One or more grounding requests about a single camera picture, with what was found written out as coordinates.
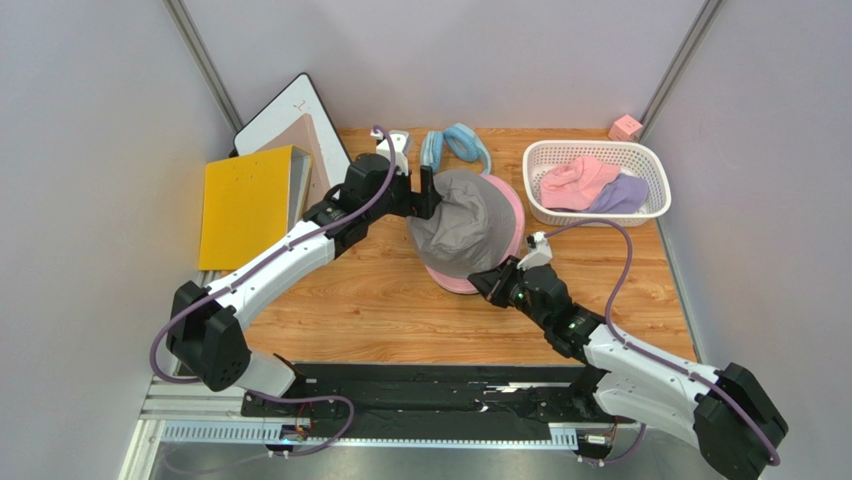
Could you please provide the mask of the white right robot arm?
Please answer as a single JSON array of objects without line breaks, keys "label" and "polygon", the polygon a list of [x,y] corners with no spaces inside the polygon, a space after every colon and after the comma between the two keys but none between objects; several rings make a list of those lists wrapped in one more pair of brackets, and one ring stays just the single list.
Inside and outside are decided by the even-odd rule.
[{"label": "white right robot arm", "polygon": [[778,465],[789,426],[749,369],[718,369],[644,343],[573,301],[551,266],[517,263],[510,257],[468,280],[491,305],[532,320],[554,351],[584,364],[592,380],[581,391],[604,413],[680,439],[727,479],[757,479]]}]

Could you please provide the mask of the pink cloth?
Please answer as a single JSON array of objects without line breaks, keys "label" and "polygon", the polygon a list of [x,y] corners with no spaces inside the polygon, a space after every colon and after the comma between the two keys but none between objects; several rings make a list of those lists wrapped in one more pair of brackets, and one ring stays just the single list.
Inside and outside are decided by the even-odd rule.
[{"label": "pink cloth", "polygon": [[582,211],[620,174],[620,168],[594,156],[579,156],[548,170],[540,181],[540,203],[548,209]]}]

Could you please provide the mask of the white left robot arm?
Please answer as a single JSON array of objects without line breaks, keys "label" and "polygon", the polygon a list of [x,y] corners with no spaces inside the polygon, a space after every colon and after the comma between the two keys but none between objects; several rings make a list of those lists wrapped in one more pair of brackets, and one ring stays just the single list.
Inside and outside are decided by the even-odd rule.
[{"label": "white left robot arm", "polygon": [[208,286],[188,281],[172,300],[171,318],[154,348],[166,349],[212,392],[230,387],[281,397],[297,375],[282,358],[252,351],[245,332],[265,308],[307,274],[331,263],[388,216],[431,218],[441,202],[432,168],[423,166],[413,190],[403,167],[379,154],[361,154],[342,183],[310,207],[272,247]]}]

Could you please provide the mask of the lavender cloth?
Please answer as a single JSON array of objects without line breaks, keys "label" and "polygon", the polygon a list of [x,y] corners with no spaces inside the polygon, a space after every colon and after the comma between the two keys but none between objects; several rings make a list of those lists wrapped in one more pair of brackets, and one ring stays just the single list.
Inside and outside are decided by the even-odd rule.
[{"label": "lavender cloth", "polygon": [[607,184],[590,207],[594,214],[634,214],[645,204],[650,192],[648,183],[639,177],[619,174]]}]

